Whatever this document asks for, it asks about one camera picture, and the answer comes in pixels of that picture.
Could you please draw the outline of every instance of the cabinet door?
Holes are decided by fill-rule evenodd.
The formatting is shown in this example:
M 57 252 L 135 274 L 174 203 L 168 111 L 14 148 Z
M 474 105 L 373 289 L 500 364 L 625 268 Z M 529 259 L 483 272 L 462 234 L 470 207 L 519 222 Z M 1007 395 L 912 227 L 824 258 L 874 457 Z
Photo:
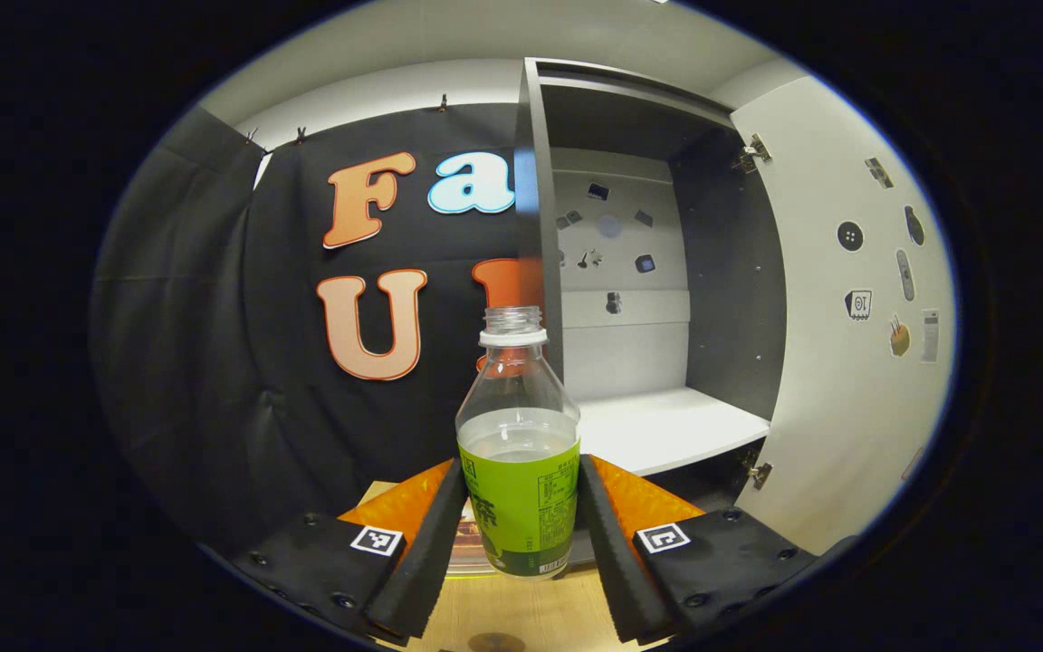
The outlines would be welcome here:
M 754 161 L 786 282 L 785 359 L 756 462 L 773 469 L 737 506 L 821 554 L 880 515 L 943 416 L 959 327 L 948 244 L 905 162 L 818 79 L 731 120 L 772 158 Z
M 559 379 L 562 372 L 562 281 L 558 260 L 558 227 L 554 212 L 554 166 L 537 62 L 527 58 L 518 93 L 518 126 L 514 135 L 513 186 L 518 214 L 518 260 L 522 296 L 541 297 L 542 322 L 550 342 L 545 359 Z

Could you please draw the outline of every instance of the door hinge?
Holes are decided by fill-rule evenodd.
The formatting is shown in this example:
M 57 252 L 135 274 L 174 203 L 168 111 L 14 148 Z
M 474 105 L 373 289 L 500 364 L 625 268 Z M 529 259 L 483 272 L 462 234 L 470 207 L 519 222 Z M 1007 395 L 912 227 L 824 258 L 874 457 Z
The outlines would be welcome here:
M 767 478 L 771 477 L 772 466 L 770 463 L 765 463 L 762 466 L 752 467 L 746 472 L 748 478 L 754 478 L 754 488 L 762 488 L 766 484 Z
M 767 152 L 767 145 L 762 144 L 758 134 L 751 135 L 751 144 L 744 145 L 737 160 L 731 164 L 731 169 L 742 169 L 743 174 L 750 174 L 758 169 L 754 156 L 760 158 L 765 162 L 771 160 L 771 153 Z

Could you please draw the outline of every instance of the water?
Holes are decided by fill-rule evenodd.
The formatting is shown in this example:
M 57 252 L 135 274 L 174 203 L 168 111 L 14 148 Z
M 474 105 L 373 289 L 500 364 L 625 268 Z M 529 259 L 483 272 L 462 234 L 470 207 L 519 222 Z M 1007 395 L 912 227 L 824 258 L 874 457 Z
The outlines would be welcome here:
M 535 462 L 577 441 L 573 418 L 551 409 L 495 409 L 470 418 L 458 440 L 472 455 L 495 462 Z

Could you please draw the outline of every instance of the black circular sticker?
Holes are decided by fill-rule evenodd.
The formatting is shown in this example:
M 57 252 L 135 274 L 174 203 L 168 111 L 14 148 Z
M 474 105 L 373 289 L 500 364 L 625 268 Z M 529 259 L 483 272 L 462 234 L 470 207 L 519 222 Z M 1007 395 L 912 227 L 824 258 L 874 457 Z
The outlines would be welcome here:
M 916 217 L 914 208 L 903 207 L 903 219 L 907 222 L 907 237 L 916 243 L 916 246 L 923 247 L 923 224 Z
M 864 246 L 864 231 L 860 231 L 858 223 L 841 223 L 835 236 L 840 237 L 841 246 L 849 251 L 860 250 L 860 247 Z

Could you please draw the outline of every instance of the plastic bottle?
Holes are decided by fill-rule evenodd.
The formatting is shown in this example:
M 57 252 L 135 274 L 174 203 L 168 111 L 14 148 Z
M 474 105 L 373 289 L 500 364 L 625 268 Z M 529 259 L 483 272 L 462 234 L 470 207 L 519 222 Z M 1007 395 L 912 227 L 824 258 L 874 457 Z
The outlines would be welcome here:
M 456 414 L 485 556 L 499 573 L 551 578 L 566 565 L 579 478 L 579 408 L 545 362 L 537 306 L 485 310 L 487 360 Z

